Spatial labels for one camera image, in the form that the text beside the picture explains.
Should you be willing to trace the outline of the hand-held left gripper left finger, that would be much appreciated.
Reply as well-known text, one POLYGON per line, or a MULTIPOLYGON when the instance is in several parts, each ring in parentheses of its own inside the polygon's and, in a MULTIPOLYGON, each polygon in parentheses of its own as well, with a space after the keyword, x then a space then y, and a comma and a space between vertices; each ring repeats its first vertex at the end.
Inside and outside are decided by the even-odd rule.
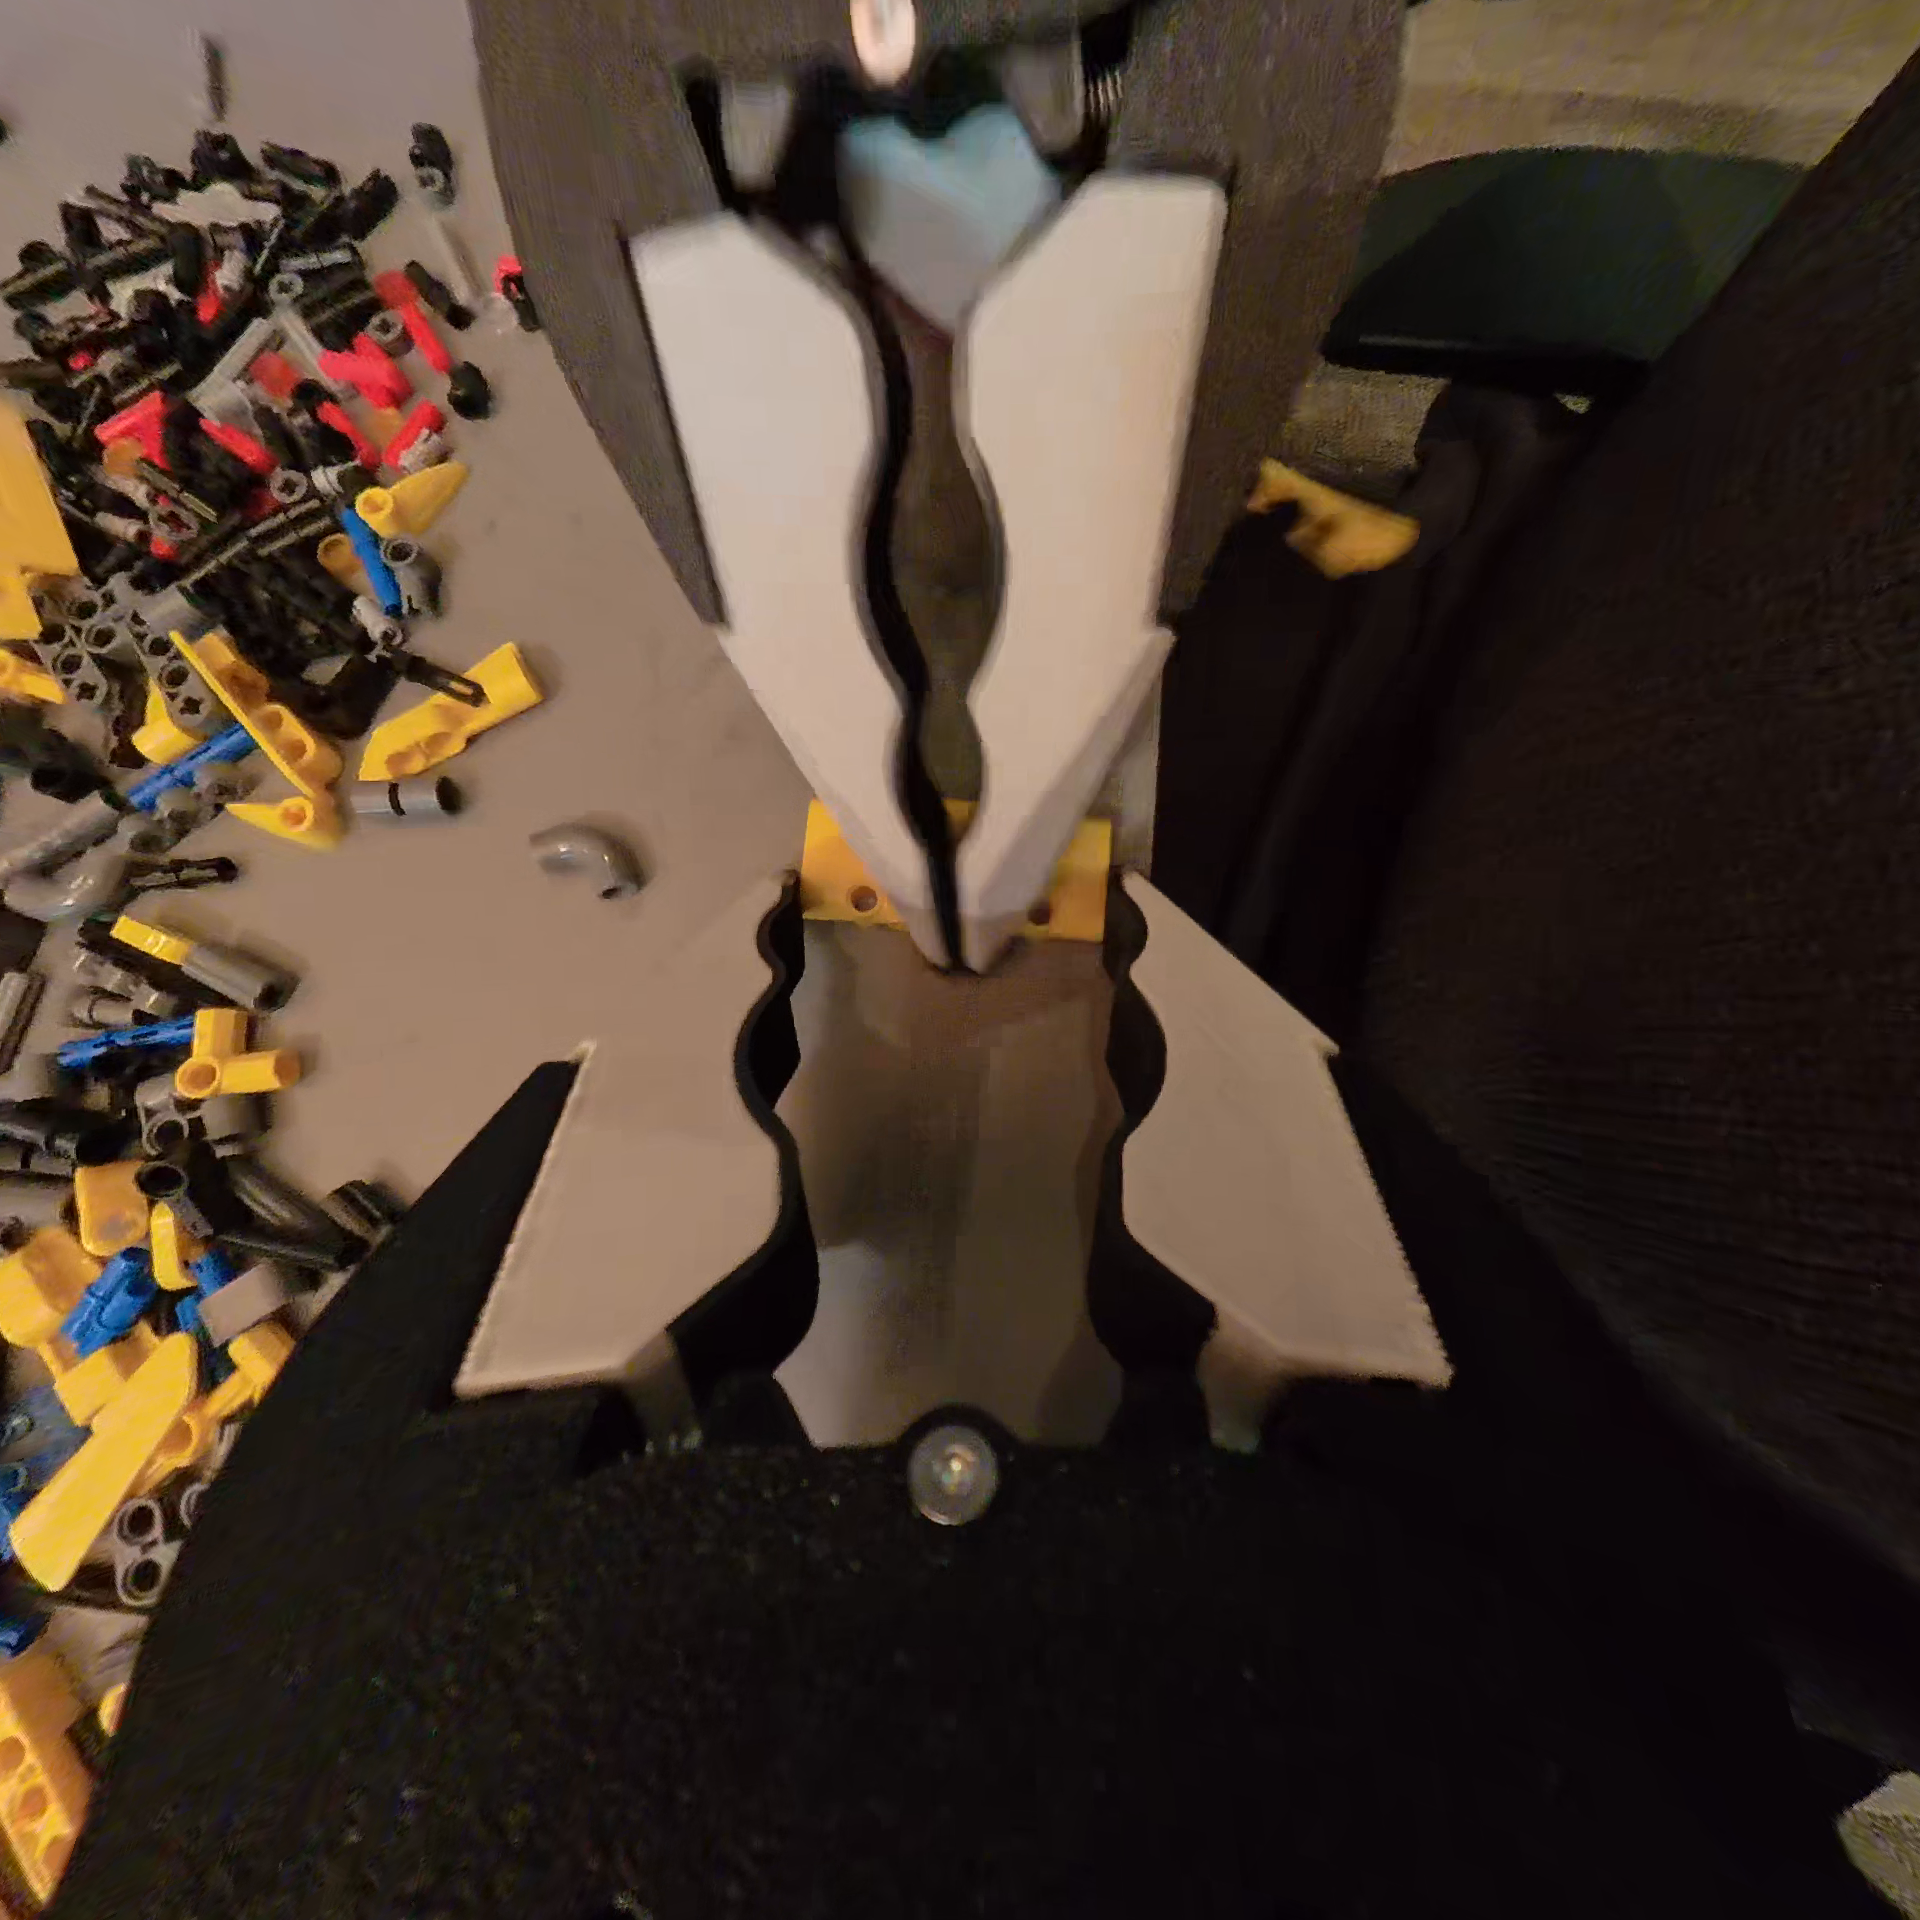
POLYGON ((756 877, 575 1075, 453 1381, 460 1401, 610 1386, 657 1445, 768 1379, 821 1265, 776 1105, 800 1068, 800 877, 756 877))

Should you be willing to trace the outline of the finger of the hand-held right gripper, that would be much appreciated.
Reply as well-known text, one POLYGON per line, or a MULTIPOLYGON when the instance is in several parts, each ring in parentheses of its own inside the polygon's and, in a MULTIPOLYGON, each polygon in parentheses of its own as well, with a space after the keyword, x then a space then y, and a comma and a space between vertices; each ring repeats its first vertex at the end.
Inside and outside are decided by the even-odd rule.
POLYGON ((954 423, 998 592, 967 690, 980 794, 952 857, 964 969, 993 968, 1025 923, 1167 657, 1160 584, 1224 217, 1204 177, 1095 177, 957 339, 954 423))
POLYGON ((841 279, 734 212, 630 241, 726 659, 924 959, 945 969, 905 804, 905 690, 866 541, 885 452, 872 336, 841 279))

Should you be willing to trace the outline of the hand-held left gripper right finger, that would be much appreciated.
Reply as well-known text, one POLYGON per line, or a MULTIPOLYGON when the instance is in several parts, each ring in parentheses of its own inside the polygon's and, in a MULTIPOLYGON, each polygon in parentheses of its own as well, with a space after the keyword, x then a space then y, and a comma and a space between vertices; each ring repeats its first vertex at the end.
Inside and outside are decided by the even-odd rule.
POLYGON ((1337 1085, 1337 1045, 1145 875, 1102 960, 1118 1117, 1090 1325, 1111 1439, 1253 1453, 1312 1386, 1432 1393, 1454 1364, 1337 1085))

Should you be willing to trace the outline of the yellow rectangular panel brick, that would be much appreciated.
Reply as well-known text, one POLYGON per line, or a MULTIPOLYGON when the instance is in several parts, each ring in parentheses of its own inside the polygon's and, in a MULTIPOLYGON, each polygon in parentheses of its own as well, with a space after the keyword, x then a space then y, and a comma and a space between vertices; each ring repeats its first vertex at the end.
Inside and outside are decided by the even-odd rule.
MULTIPOLYGON (((1047 896, 1028 908, 1021 938, 1030 944, 1100 944, 1111 871, 1112 823, 1086 818, 1071 832, 1047 896)), ((807 922, 905 929, 821 801, 807 808, 800 903, 807 922)))

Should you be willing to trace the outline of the grey curved elbow brick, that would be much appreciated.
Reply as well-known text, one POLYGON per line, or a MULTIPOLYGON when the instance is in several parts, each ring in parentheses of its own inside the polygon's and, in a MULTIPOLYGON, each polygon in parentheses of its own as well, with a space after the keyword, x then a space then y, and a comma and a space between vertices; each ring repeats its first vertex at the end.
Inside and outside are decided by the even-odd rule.
POLYGON ((644 887, 634 851, 594 823, 552 823, 532 832, 527 848, 541 873, 575 881, 599 901, 633 898, 644 887))

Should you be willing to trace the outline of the small yellow brick piece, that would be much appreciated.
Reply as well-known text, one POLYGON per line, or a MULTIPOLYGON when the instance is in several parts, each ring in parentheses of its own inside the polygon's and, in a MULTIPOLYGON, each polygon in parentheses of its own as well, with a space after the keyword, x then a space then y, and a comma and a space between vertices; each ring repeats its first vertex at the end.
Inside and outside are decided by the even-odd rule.
POLYGON ((1260 463, 1245 512, 1285 520, 1285 546, 1333 584, 1391 570, 1421 540, 1416 520, 1327 487, 1278 460, 1260 463))

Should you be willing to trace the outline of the pile of black red pins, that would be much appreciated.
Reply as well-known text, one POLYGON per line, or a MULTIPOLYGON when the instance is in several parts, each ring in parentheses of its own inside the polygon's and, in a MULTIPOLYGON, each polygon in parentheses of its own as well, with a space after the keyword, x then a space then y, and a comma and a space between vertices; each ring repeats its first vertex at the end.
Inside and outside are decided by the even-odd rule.
POLYGON ((366 579, 450 487, 453 429, 495 411, 481 321, 534 330, 517 256, 448 229, 456 173, 416 123, 360 177, 229 128, 183 167, 133 153, 5 265, 5 400, 29 426, 82 576, 122 597, 366 579))

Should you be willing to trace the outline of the pile of yellow blue bricks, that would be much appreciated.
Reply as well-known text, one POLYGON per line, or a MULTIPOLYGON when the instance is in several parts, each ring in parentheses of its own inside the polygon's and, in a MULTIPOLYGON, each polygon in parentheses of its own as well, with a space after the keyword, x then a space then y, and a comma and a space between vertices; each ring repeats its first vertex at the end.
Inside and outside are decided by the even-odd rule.
POLYGON ((56 1896, 209 1487, 401 1217, 263 1159, 313 1060, 276 1031, 298 976, 164 914, 242 875, 204 827, 445 820, 450 756, 538 706, 509 645, 455 675, 404 645, 438 508, 366 579, 334 541, 266 592, 80 579, 5 640, 5 786, 54 808, 5 847, 5 1916, 56 1896))

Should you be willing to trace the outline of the large yellow panel brick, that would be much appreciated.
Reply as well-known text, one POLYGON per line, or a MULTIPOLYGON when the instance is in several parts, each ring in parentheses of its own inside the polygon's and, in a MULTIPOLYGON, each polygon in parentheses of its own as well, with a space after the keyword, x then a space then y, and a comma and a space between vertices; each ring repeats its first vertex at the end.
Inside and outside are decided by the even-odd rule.
POLYGON ((82 576, 29 426, 1 400, 1 640, 32 640, 41 616, 32 591, 82 576))

